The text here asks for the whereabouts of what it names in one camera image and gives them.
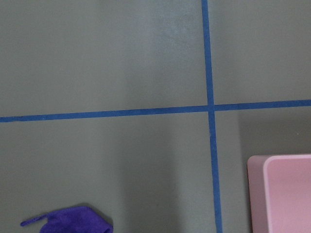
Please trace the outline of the purple cloth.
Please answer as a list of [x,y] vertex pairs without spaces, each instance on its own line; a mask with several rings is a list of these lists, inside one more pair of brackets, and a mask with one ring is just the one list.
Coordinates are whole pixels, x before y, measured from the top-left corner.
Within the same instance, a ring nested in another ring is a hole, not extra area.
[[21,227],[46,219],[41,233],[112,233],[113,226],[93,209],[77,206],[56,210],[20,223]]

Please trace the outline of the pink plastic box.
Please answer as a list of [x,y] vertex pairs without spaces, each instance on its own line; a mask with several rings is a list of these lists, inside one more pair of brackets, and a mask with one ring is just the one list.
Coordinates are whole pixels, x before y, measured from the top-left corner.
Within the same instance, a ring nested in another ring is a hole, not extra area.
[[311,231],[311,156],[254,155],[247,161],[252,231]]

